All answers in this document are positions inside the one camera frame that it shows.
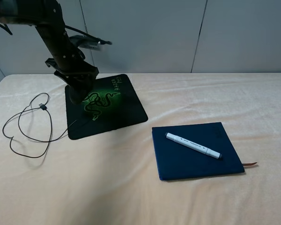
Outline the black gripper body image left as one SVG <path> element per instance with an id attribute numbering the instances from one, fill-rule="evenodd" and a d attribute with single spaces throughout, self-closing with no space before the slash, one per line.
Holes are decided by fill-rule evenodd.
<path id="1" fill-rule="evenodd" d="M 36 30 L 59 66 L 60 73 L 95 73 L 95 78 L 97 77 L 98 69 L 85 61 L 84 54 L 71 43 L 65 28 L 38 25 Z"/>

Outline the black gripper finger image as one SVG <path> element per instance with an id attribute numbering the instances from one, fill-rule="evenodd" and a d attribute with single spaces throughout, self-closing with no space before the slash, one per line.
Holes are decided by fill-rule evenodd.
<path id="1" fill-rule="evenodd" d="M 48 59 L 45 61 L 45 64 L 46 64 L 47 67 L 49 67 L 49 68 L 54 68 L 54 69 L 55 69 L 54 74 L 55 74 L 56 76 L 61 75 L 59 66 L 57 65 L 57 63 L 56 63 L 56 61 L 55 61 L 54 58 L 48 58 Z"/>
<path id="2" fill-rule="evenodd" d="M 62 79 L 68 84 L 70 93 L 87 94 L 93 89 L 95 73 L 87 74 L 60 74 Z"/>

